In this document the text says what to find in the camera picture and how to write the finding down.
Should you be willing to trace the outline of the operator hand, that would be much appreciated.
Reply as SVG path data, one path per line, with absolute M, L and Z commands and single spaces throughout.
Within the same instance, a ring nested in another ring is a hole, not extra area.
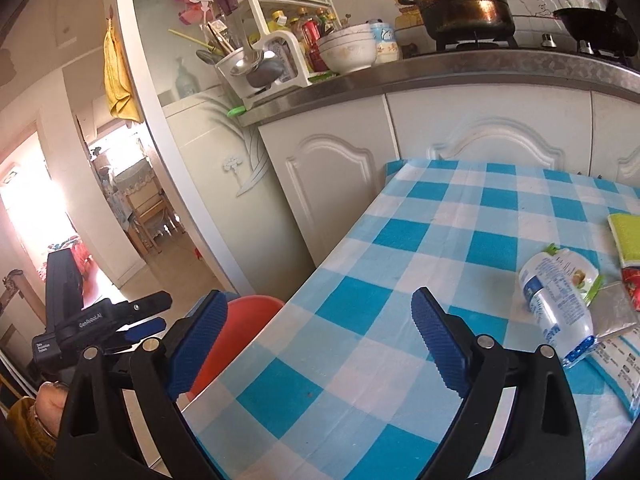
M 68 388 L 60 382 L 44 382 L 37 393 L 35 413 L 41 425 L 53 437 L 58 436 Z

